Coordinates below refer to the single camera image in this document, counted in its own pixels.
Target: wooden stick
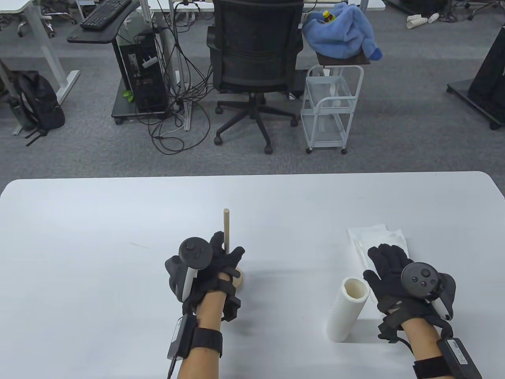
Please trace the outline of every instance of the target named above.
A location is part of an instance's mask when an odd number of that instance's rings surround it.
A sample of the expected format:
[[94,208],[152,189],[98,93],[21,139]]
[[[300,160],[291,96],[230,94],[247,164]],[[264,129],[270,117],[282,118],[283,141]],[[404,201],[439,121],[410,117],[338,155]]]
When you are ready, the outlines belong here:
[[225,208],[224,212],[224,251],[230,254],[230,210]]

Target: black keyboard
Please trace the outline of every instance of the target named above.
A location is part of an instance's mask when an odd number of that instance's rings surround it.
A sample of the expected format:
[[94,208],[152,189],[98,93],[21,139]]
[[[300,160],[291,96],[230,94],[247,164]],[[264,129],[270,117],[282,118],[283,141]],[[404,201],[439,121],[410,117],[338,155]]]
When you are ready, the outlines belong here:
[[90,30],[105,29],[130,3],[131,0],[105,0],[81,22],[81,28]]

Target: wrist strap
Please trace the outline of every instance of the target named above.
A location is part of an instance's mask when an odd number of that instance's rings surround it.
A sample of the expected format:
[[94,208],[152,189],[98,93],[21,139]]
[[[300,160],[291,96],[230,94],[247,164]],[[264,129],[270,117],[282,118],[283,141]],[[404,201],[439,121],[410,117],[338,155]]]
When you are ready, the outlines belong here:
[[223,335],[220,331],[214,329],[197,327],[193,332],[190,350],[195,347],[216,350],[219,353],[219,358],[221,358],[223,356]]
[[413,368],[417,379],[452,375],[443,356],[415,361]]

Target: black backpack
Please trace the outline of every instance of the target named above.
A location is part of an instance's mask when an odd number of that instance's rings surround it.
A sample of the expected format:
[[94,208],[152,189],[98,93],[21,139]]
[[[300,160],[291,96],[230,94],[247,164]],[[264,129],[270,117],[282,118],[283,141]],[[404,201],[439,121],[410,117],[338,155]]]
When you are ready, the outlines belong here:
[[39,133],[26,146],[30,146],[40,137],[45,137],[52,129],[57,129],[65,125],[65,114],[58,104],[56,93],[49,81],[38,71],[22,71],[18,73],[14,81],[14,89],[19,95],[19,102],[23,113],[29,124],[34,129],[25,138],[32,137]]

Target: monitor stand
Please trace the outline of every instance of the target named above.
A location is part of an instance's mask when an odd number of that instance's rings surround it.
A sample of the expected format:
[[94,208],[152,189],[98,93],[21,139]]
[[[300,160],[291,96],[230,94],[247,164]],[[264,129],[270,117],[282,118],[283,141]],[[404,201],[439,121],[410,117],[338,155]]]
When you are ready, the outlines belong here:
[[505,27],[487,53],[475,79],[449,83],[447,92],[457,94],[475,107],[490,123],[492,130],[505,125]]

